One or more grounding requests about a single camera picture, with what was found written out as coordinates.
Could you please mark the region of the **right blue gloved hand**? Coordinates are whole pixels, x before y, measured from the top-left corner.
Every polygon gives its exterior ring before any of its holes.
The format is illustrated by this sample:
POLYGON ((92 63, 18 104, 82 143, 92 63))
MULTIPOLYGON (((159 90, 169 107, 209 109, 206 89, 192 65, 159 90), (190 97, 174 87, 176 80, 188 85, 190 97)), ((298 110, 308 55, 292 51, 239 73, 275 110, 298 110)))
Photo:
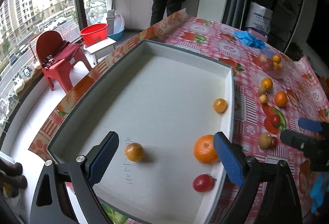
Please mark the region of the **right blue gloved hand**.
POLYGON ((322 206, 324 199, 324 190, 323 190, 323 175, 320 174, 316 179, 310 193, 310 197, 313 200, 311 206, 311 213, 314 214, 316 210, 322 206))

